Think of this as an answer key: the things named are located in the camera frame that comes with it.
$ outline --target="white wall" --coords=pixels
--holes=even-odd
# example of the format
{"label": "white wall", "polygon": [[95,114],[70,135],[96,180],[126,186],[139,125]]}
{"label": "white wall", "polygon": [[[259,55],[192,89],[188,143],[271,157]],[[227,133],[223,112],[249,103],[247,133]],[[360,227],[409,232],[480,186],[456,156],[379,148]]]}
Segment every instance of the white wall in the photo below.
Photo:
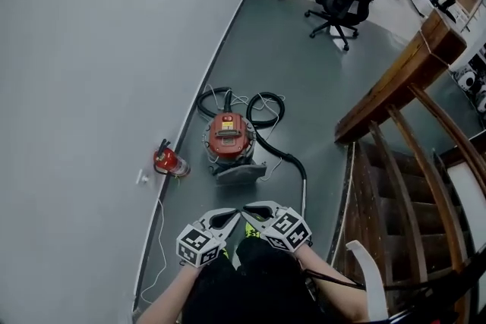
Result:
{"label": "white wall", "polygon": [[0,320],[113,323],[159,181],[241,0],[0,0]]}
{"label": "white wall", "polygon": [[[476,250],[486,244],[486,199],[471,169],[464,162],[448,170],[451,181],[461,199],[466,218],[468,219],[472,241]],[[486,274],[479,282],[479,310],[486,304]]]}

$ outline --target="red fire extinguisher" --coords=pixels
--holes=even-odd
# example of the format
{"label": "red fire extinguisher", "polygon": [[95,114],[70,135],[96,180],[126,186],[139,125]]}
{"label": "red fire extinguisher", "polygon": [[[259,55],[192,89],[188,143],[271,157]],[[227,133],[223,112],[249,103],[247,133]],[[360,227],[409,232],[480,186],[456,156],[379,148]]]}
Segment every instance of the red fire extinguisher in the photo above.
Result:
{"label": "red fire extinguisher", "polygon": [[177,177],[188,175],[191,167],[184,159],[168,148],[169,144],[170,142],[164,139],[159,149],[153,154],[153,169],[161,175],[168,173]]}

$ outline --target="gray floor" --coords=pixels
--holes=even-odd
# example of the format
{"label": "gray floor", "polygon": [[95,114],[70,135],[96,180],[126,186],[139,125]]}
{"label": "gray floor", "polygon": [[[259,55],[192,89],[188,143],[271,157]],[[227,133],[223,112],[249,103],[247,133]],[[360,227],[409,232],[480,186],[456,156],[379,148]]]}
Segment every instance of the gray floor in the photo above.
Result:
{"label": "gray floor", "polygon": [[[308,172],[308,224],[314,232],[314,248],[324,258],[330,248],[341,199],[346,150],[333,142],[337,121],[373,86],[383,72],[406,46],[406,41],[382,27],[365,21],[360,36],[350,39],[350,51],[342,52],[333,39],[322,33],[310,39],[310,31],[322,22],[315,17],[304,18],[308,9],[318,7],[307,0],[247,0],[217,59],[209,83],[213,87],[231,87],[238,95],[253,96],[271,91],[286,96],[286,114],[273,131],[269,142],[297,156]],[[463,99],[448,76],[438,94],[450,94]],[[453,111],[465,112],[467,102],[453,103]],[[425,146],[444,147],[445,135],[435,131],[433,118],[412,110],[412,125],[418,122]],[[166,250],[167,269],[156,286],[144,294],[148,300],[158,296],[179,270],[175,255],[175,238],[190,222],[209,209],[224,206],[241,207],[256,200],[275,200],[299,209],[300,177],[297,169],[281,164],[267,182],[245,187],[216,187],[208,172],[208,161],[200,139],[205,121],[198,115],[191,124],[181,155],[192,166],[191,174],[180,182],[172,180],[164,200],[166,220],[162,243]],[[385,124],[387,137],[403,148],[393,129]],[[254,159],[273,167],[278,159],[258,148]],[[159,218],[156,238],[161,225]],[[229,242],[232,252],[243,235],[243,223]],[[150,249],[143,289],[151,285],[163,266],[157,239]],[[140,302],[140,309],[147,304]]]}

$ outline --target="black pants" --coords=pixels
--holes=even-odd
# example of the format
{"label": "black pants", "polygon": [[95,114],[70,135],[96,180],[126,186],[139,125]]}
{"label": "black pants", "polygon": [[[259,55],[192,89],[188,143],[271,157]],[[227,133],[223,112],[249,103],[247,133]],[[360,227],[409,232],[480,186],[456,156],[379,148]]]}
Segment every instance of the black pants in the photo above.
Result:
{"label": "black pants", "polygon": [[297,260],[258,237],[236,250],[235,269],[220,255],[204,267],[182,311],[182,322],[322,322]]}

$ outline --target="person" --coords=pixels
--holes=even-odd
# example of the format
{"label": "person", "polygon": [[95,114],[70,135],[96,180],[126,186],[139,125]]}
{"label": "person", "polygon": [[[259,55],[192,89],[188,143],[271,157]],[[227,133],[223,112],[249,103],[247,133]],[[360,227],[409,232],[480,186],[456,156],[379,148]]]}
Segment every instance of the person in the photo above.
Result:
{"label": "person", "polygon": [[[294,253],[277,250],[248,223],[245,237],[236,250],[241,262],[238,269],[233,267],[227,254],[220,254],[202,268],[186,264],[137,324],[173,324],[180,312],[183,324],[331,321],[312,299],[301,266],[340,281],[351,281],[324,262],[307,243]],[[315,281],[348,321],[368,321],[365,291]]]}

